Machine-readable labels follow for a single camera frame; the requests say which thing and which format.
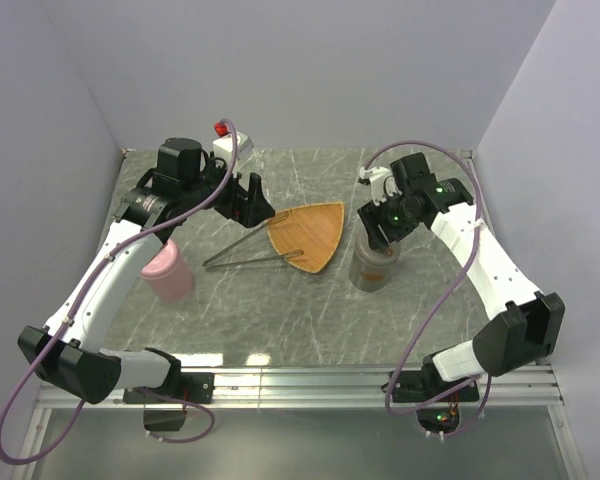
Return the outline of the grey round lid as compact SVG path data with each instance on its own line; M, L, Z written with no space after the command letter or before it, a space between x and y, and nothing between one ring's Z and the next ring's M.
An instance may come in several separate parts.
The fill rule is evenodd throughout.
M393 265L401 254L401 244L391 243L379 251L373 250L365 231L359 231L355 237L355 252L360 259L372 267L388 267Z

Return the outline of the metal tongs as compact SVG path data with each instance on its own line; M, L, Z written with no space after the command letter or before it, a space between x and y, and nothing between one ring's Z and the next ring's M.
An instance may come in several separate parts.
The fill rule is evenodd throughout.
M300 257L304 253L302 248L284 247L278 250L272 245L266 246L266 237L269 231L274 227L280 227L290 219L291 214L289 211L279 212L224 247L218 253L205 259L202 262L202 267L208 271L221 270L267 262L284 262Z

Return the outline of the tall grey container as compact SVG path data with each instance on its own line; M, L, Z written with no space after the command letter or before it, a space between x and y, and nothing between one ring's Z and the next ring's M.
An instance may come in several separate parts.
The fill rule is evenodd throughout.
M349 267L349 279L358 290L367 293L379 291L388 283L396 263L397 261L388 267L372 267L363 262L354 251Z

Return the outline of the pink round lid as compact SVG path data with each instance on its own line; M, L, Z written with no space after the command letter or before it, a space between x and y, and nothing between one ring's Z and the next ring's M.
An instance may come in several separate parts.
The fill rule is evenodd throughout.
M143 279L157 280L171 275L182 261L178 245L171 239L160 249L151 261L141 270Z

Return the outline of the tall pink cup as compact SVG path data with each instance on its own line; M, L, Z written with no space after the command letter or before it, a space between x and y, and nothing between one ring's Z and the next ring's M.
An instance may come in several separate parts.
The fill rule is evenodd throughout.
M140 277L163 302L179 302L194 288L194 276L171 239L142 269Z

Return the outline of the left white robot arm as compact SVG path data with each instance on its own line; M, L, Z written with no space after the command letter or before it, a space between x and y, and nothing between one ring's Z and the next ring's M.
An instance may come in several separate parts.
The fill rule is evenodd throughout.
M252 228L272 218L258 174L242 187L237 160L253 143L244 133L216 139L210 152L192 139L169 138L154 167L126 193L96 258L65 303L41 328L27 326L17 344L34 373L82 401L102 402L115 389L146 387L160 402L182 390L181 364L153 348L104 349L114 317L140 272L191 212L213 209Z

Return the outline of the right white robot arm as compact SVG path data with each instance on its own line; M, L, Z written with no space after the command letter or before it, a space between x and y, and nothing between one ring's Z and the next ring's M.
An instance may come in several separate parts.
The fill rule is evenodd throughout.
M425 155L415 153L388 167L363 167L358 180L371 189L358 210L370 248L381 252L424 225L461 264L488 317L473 339L432 355L421 376L428 397L444 399L457 380L499 377L553 354L564 302L543 293L513 263L459 179L437 179Z

